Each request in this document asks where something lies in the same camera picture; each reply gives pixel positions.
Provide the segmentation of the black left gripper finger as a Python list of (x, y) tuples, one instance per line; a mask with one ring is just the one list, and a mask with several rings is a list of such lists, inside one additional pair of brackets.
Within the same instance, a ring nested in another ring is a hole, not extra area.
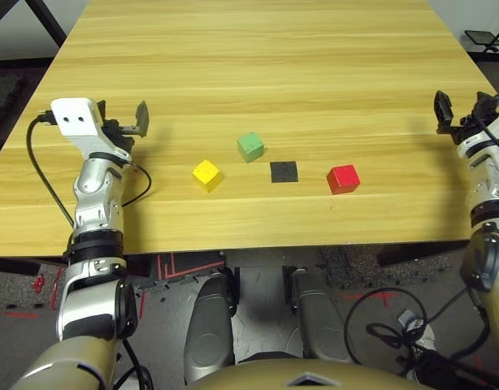
[(141, 101), (137, 106), (136, 119), (137, 134), (139, 137), (145, 137), (150, 122), (149, 111), (145, 101)]

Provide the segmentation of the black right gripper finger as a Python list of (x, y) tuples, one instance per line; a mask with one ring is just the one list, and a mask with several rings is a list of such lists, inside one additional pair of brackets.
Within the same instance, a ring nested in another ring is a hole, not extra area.
[(497, 117), (497, 95), (478, 91), (476, 94), (475, 114), (480, 119), (495, 119)]
[(437, 119), (437, 132), (451, 132), (453, 119), (452, 103), (449, 96), (438, 90), (434, 97), (434, 113)]

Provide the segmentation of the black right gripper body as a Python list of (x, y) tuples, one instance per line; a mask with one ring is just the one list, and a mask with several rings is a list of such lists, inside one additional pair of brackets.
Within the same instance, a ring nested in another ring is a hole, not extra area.
[(458, 126), (451, 124), (452, 113), (439, 111), (436, 113), (436, 118), (438, 122), (436, 132), (438, 134), (449, 134), (455, 145), (459, 145), (467, 138), (483, 132), (487, 127), (482, 116), (474, 110), (469, 115), (461, 118)]

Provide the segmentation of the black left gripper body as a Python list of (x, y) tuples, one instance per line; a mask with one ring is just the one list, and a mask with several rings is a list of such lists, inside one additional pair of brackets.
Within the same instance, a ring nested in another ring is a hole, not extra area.
[(135, 143), (133, 137), (138, 135), (138, 126), (122, 126), (117, 119), (107, 119), (105, 100), (98, 101), (97, 106), (102, 118), (103, 133), (116, 147), (130, 154)]

